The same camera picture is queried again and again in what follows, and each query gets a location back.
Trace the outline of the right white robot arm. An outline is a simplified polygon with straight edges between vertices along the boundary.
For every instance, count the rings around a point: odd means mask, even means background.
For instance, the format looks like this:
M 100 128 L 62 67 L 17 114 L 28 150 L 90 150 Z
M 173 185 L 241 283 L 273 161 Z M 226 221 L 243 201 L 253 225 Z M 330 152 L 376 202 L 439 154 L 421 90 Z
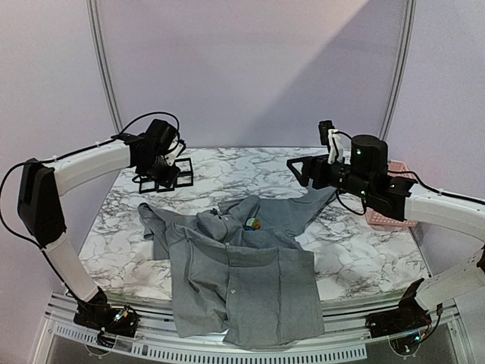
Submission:
M 416 221 L 413 237 L 431 277 L 410 290 L 410 301 L 396 309 L 392 324 L 407 331 L 423 310 L 484 289 L 484 201 L 426 187 L 389 172 L 387 163 L 332 161 L 327 155 L 290 159 L 287 167 L 304 187 L 334 187 L 397 221 Z

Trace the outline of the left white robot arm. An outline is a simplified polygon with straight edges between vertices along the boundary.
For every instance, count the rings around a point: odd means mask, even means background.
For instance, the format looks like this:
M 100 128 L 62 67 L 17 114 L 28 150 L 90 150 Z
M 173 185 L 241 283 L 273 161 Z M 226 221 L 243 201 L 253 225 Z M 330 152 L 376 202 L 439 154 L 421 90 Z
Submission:
M 186 149 L 178 134 L 123 133 L 91 146 L 46 160 L 22 163 L 17 213 L 62 284 L 75 300 L 87 303 L 84 318 L 97 329 L 107 328 L 112 312 L 98 300 L 100 289 L 84 268 L 67 233 L 62 198 L 92 180 L 136 168 L 144 178 L 162 182 L 175 177 L 175 161 Z

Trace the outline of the landscape round brooch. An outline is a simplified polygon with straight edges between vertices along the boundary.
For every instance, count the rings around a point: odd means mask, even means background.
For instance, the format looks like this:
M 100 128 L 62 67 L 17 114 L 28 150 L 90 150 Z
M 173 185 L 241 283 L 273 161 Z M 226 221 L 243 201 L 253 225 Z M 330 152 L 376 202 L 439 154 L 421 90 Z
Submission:
M 259 230 L 261 228 L 261 222 L 257 218 L 250 218 L 247 220 L 246 225 L 253 226 L 253 228 L 256 230 Z

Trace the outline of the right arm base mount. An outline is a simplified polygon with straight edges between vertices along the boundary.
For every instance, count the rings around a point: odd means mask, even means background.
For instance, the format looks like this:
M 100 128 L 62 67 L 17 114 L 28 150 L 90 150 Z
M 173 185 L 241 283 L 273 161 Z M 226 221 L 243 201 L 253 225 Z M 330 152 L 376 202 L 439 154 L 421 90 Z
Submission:
M 372 338 L 411 331 L 430 323 L 431 318 L 426 311 L 406 307 L 376 312 L 365 317 L 365 327 L 370 330 Z

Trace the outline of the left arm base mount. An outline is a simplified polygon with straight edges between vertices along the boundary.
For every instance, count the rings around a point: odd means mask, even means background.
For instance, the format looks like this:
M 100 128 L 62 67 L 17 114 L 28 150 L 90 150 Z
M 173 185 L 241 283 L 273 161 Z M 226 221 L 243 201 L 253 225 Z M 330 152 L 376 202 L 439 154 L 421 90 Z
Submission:
M 78 303 L 74 324 L 123 337 L 134 338 L 139 314 L 129 305 L 112 306 L 109 303 Z

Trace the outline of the grey button shirt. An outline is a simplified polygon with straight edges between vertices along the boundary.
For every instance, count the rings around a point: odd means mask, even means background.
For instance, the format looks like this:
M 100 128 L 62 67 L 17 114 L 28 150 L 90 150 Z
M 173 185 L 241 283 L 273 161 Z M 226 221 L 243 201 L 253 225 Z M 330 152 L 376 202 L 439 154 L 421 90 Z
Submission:
M 247 196 L 195 215 L 139 205 L 154 257 L 171 264 L 178 335 L 222 333 L 246 349 L 322 335 L 314 255 L 297 238 L 334 193 L 327 187 L 297 198 Z M 261 222 L 259 230 L 244 230 L 250 218 Z

